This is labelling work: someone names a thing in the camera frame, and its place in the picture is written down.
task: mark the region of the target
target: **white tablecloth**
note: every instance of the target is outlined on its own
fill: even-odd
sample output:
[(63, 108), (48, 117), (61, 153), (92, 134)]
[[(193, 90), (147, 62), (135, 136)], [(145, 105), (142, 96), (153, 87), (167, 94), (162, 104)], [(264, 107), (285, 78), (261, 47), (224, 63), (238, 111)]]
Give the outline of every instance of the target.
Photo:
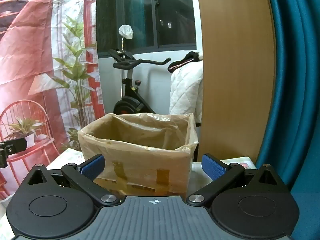
[[(80, 164), (84, 162), (84, 157), (82, 152), (76, 150), (68, 149), (63, 152), (58, 158), (56, 158), (51, 164), (47, 166), (49, 170), (61, 169), (61, 167), (67, 163)], [(224, 163), (240, 163), (245, 168), (255, 169), (256, 167), (252, 163), (249, 157), (241, 157), (235, 159), (223, 160)], [(192, 163), (192, 171), (190, 175), (190, 181), (188, 185), (187, 195), (201, 189), (205, 185), (212, 182), (212, 180), (204, 173), (201, 167), (201, 162)], [(14, 237), (11, 230), (7, 216), (4, 215), (0, 220), (0, 240), (10, 240)]]

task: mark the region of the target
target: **white quilted cover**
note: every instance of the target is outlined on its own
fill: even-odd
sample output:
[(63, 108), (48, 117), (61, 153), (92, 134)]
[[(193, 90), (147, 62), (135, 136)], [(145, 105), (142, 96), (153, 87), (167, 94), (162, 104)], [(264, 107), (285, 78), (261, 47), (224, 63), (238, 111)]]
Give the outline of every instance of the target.
[(201, 123), (202, 79), (203, 61), (190, 62), (172, 73), (169, 114), (193, 113)]

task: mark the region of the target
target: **triangular cutout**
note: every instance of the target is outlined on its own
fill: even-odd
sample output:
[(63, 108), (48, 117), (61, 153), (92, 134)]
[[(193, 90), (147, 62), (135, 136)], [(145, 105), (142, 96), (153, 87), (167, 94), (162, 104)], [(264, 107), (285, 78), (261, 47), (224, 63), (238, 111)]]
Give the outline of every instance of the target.
[(259, 179), (260, 183), (277, 185), (275, 178), (273, 177), (271, 171), (264, 171), (262, 176)]
[(47, 180), (45, 179), (42, 171), (40, 170), (36, 170), (31, 179), (29, 180), (28, 184), (29, 185), (34, 185), (34, 184), (40, 184), (40, 183), (45, 183), (47, 182)]

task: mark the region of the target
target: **black garment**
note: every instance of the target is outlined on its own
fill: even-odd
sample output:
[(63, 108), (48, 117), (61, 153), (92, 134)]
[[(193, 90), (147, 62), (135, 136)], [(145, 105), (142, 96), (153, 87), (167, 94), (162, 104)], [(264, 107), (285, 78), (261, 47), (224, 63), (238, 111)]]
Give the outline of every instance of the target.
[(176, 69), (184, 66), (185, 64), (189, 62), (197, 62), (197, 61), (200, 61), (199, 53), (191, 51), (182, 60), (172, 62), (168, 67), (168, 71), (170, 73), (173, 73)]

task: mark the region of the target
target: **exercise bike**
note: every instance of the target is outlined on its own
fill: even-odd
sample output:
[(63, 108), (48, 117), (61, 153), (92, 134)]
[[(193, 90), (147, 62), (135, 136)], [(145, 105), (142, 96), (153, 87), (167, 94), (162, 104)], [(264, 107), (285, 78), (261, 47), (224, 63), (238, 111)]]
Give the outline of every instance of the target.
[(113, 109), (114, 114), (138, 114), (138, 113), (155, 113), (152, 108), (148, 105), (148, 103), (142, 98), (142, 96), (138, 93), (139, 86), (141, 85), (140, 80), (135, 81), (136, 87), (132, 85), (132, 73), (133, 68), (143, 64), (143, 63), (149, 63), (153, 65), (165, 65), (167, 64), (171, 59), (167, 58), (163, 62), (158, 61), (152, 61), (152, 60), (144, 60), (144, 59), (138, 59), (136, 60), (132, 53), (129, 51), (119, 50), (109, 50), (108, 51), (110, 55), (116, 60), (116, 62), (113, 64), (114, 68), (121, 69), (121, 70), (127, 70), (127, 77), (122, 78), (121, 82), (125, 85), (124, 88), (124, 95), (122, 92), (122, 86), (121, 86), (121, 100), (118, 101)]

